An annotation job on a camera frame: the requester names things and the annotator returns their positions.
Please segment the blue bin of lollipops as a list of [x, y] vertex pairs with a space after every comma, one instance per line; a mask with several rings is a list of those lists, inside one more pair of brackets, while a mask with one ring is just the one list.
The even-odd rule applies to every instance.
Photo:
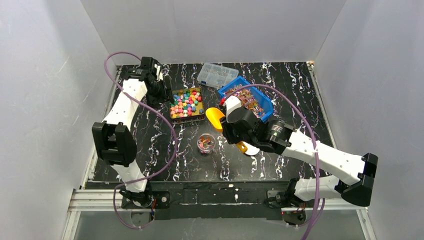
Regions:
[[242, 90], [238, 90], [242, 86], [250, 85], [241, 76], [236, 77], [227, 85], [223, 86], [218, 90], [221, 98], [226, 97], [228, 94], [234, 92], [232, 96], [237, 97], [241, 106], [252, 110], [256, 117], [260, 118], [265, 122], [274, 113], [274, 107], [269, 97], [264, 95], [256, 87], [247, 87]]

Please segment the yellow plastic scoop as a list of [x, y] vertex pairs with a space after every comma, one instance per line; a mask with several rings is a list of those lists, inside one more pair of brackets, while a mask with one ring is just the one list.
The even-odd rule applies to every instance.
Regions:
[[[221, 118], [223, 118], [225, 115], [221, 112], [221, 110], [216, 107], [210, 107], [205, 111], [205, 115], [215, 130], [219, 133], [223, 133], [224, 129], [221, 124]], [[236, 146], [243, 154], [245, 154], [248, 150], [243, 141], [236, 143]]]

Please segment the tin tray of star candies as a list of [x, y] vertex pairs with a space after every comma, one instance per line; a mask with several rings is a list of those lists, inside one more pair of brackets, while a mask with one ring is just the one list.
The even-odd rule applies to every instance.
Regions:
[[206, 110], [201, 89], [194, 87], [172, 91], [169, 116], [175, 125], [204, 120]]

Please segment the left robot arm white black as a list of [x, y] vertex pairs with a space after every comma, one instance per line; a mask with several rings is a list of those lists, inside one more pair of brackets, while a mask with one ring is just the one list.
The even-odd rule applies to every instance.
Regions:
[[97, 156], [121, 177], [125, 188], [120, 193], [141, 205], [145, 205], [152, 194], [136, 162], [137, 145], [130, 131], [131, 124], [142, 99], [146, 99], [150, 108], [157, 108], [171, 97], [172, 85], [163, 77], [162, 65], [144, 56], [138, 67], [127, 71], [122, 91], [110, 112], [92, 126]]

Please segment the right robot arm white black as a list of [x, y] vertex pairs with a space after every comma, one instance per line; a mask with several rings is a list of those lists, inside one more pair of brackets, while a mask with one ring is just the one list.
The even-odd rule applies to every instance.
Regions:
[[330, 173], [314, 179], [292, 178], [285, 192], [271, 197], [272, 201], [280, 205], [300, 204], [315, 199], [319, 190], [320, 198], [341, 198], [360, 207], [370, 205], [378, 165], [376, 155], [354, 155], [313, 142], [277, 118], [262, 121], [242, 107], [227, 115], [219, 112], [212, 124], [229, 144], [238, 144], [241, 152], [249, 144], [263, 152], [294, 158]]

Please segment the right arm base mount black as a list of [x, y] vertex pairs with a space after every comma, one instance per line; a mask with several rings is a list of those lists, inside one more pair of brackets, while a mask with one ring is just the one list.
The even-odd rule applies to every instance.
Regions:
[[291, 226], [300, 226], [306, 223], [307, 203], [296, 196], [285, 192], [269, 190], [266, 193], [264, 204], [270, 209], [280, 209], [283, 221]]

